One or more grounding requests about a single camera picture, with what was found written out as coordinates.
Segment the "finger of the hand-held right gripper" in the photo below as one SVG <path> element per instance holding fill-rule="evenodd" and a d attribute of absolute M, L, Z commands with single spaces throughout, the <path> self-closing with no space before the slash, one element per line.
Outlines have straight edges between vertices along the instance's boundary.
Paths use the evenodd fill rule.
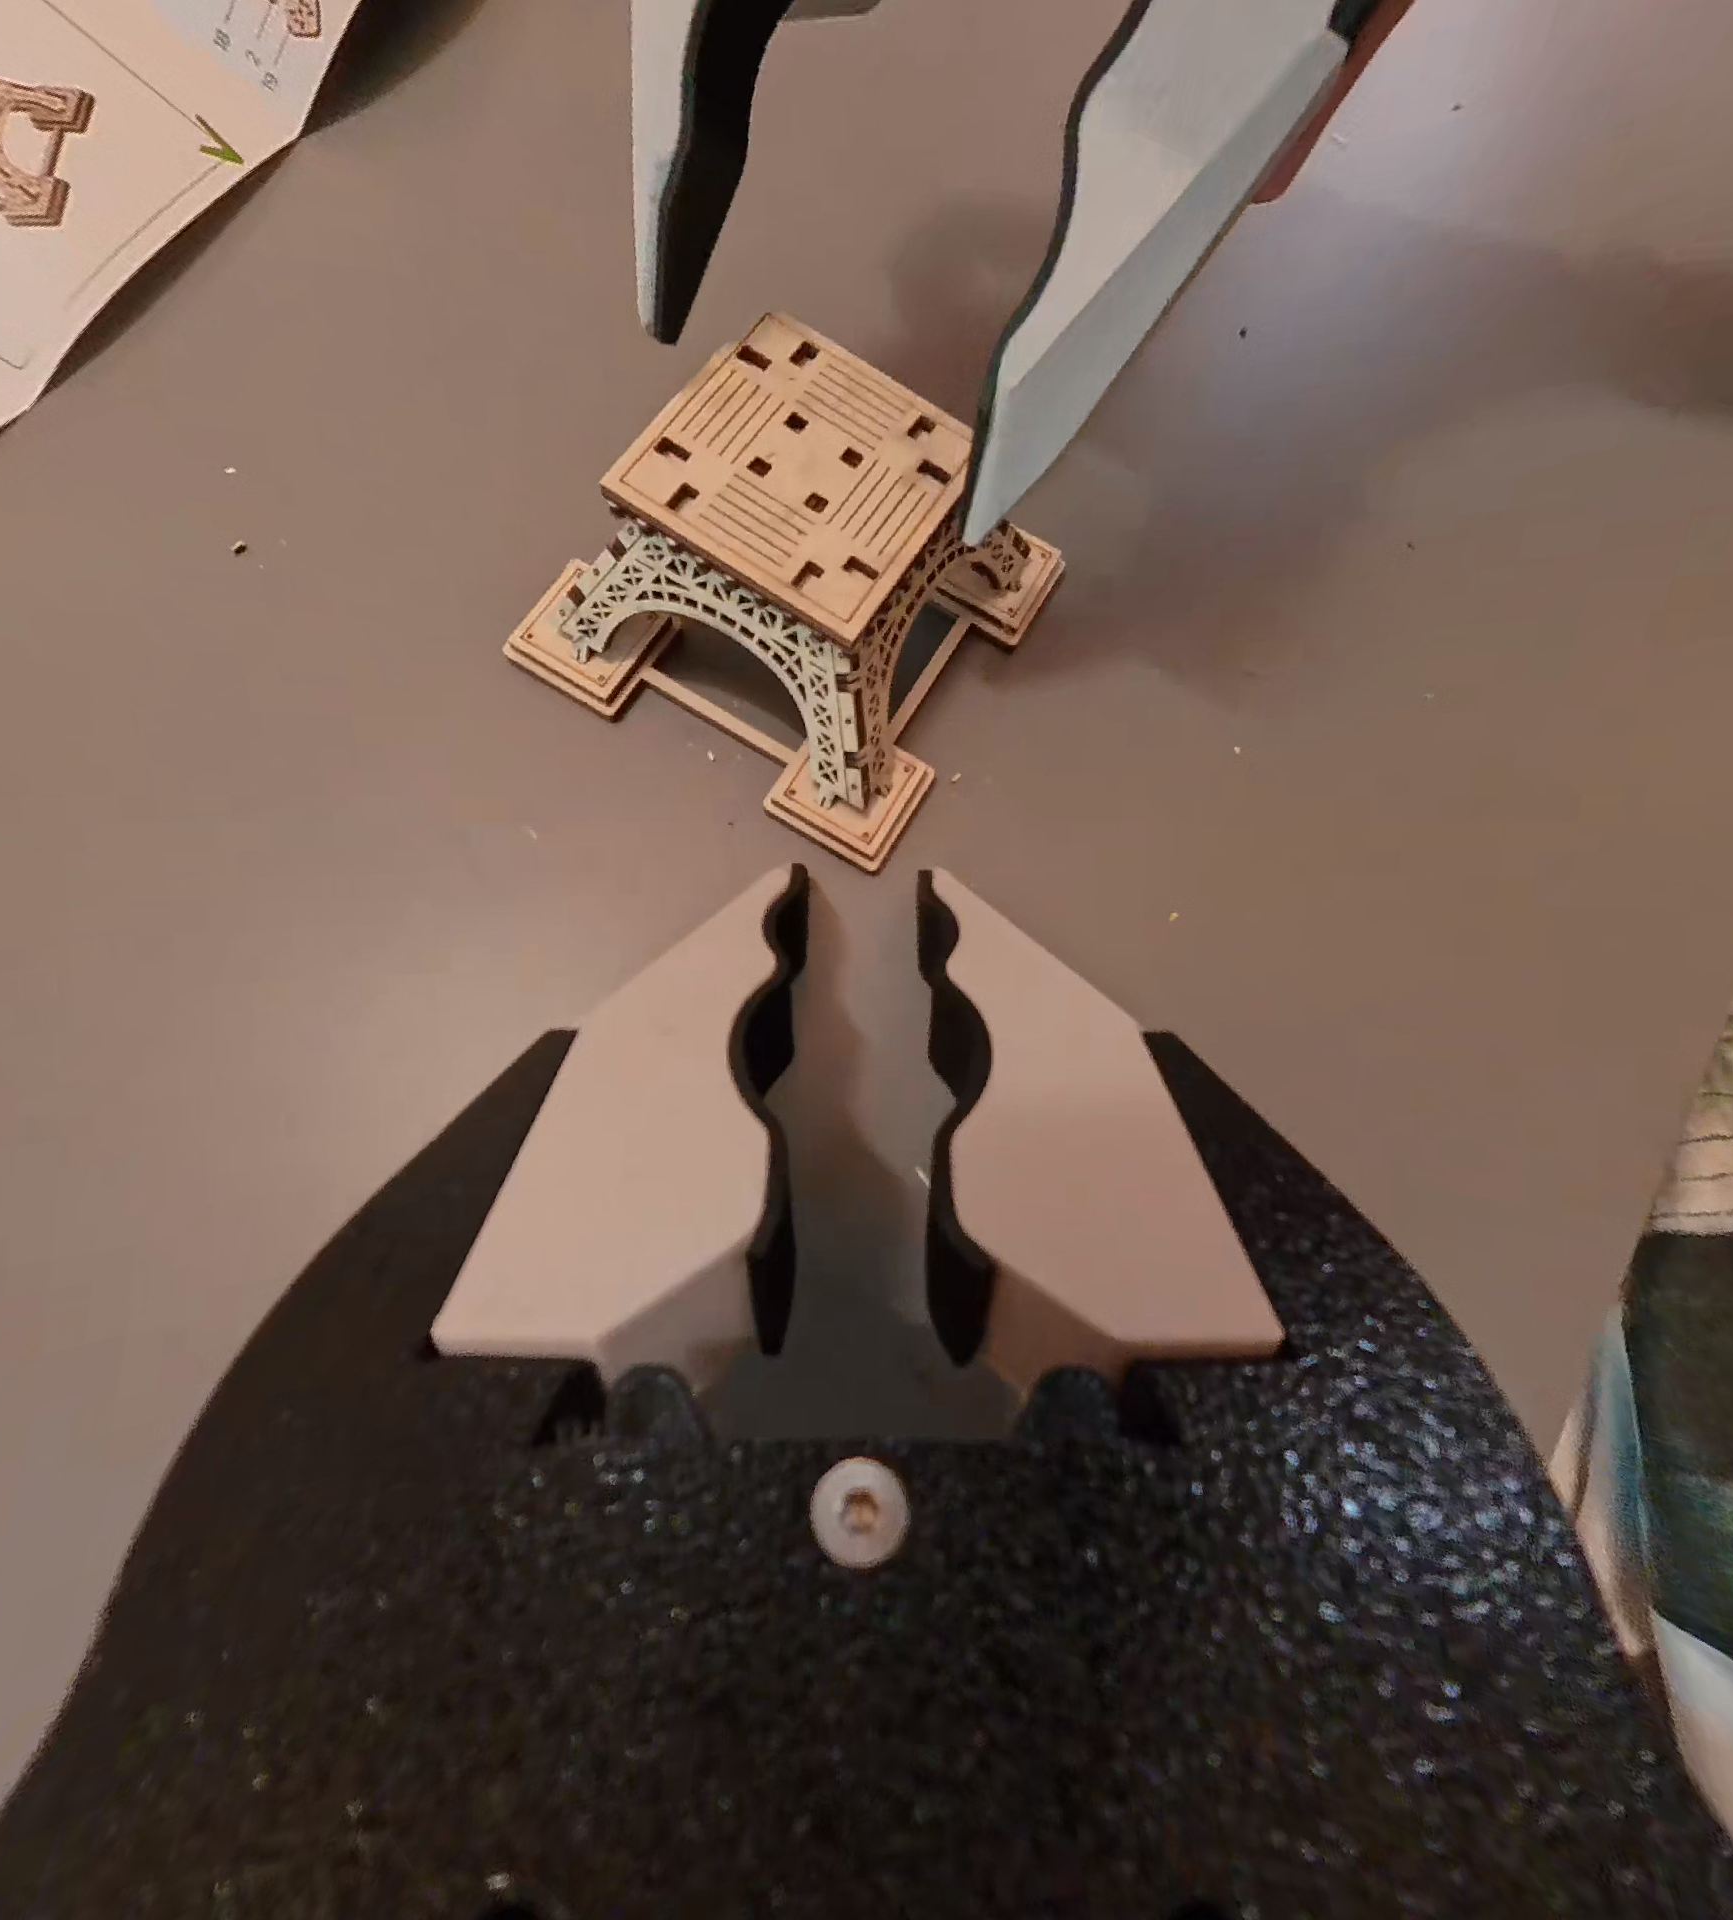
<path fill-rule="evenodd" d="M 1060 458 L 1318 116 L 1352 47 L 1352 4 L 1128 4 L 1073 96 L 1053 234 L 982 381 L 968 545 Z"/>
<path fill-rule="evenodd" d="M 675 346 L 748 155 L 760 66 L 782 25 L 858 19 L 875 2 L 634 2 L 634 260 L 642 331 Z"/>

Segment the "wooden tower base model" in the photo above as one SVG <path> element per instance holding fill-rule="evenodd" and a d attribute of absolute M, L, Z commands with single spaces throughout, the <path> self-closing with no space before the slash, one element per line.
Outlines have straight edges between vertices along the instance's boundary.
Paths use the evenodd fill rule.
<path fill-rule="evenodd" d="M 792 317 L 720 348 L 614 461 L 614 535 L 573 561 L 504 658 L 603 718 L 656 688 L 780 766 L 765 809 L 878 875 L 933 768 L 900 735 L 968 634 L 1012 653 L 1066 575 L 1000 523 L 959 529 L 972 428 Z M 661 669 L 710 632 L 780 685 L 800 744 Z"/>

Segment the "grey desk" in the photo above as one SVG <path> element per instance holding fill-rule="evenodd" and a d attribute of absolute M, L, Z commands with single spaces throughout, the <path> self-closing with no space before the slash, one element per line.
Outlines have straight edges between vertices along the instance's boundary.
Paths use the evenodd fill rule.
<path fill-rule="evenodd" d="M 1180 1035 L 1550 1453 L 1733 999 L 1733 4 L 1413 4 L 1023 502 L 1069 575 L 913 728 L 878 876 L 744 744 L 501 646 L 597 479 L 785 311 L 972 421 L 1123 4 L 788 23 L 681 348 L 625 4 L 366 4 L 284 156 L 0 436 L 0 1805 L 208 1393 L 537 1038 L 765 868 L 847 1425 L 891 1322 L 944 866 Z"/>

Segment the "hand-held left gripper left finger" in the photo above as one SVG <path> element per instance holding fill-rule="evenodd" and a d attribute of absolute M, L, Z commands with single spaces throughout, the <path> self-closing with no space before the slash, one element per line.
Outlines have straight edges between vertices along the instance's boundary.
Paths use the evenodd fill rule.
<path fill-rule="evenodd" d="M 778 1357 L 796 1275 L 782 1125 L 808 948 L 799 863 L 759 876 L 577 1031 L 430 1326 L 451 1359 Z"/>

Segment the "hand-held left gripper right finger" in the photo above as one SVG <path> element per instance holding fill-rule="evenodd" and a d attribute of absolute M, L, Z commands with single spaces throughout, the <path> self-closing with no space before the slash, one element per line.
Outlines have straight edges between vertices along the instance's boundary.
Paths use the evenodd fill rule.
<path fill-rule="evenodd" d="M 926 1313 L 997 1374 L 1262 1360 L 1285 1342 L 1141 1025 L 943 870 L 918 876 Z"/>

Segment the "folded assembly instruction booklet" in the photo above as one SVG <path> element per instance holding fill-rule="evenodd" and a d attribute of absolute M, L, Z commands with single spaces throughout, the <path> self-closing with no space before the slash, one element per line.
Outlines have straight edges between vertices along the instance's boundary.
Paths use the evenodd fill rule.
<path fill-rule="evenodd" d="M 185 226 L 290 146 L 355 2 L 0 2 L 0 431 Z"/>

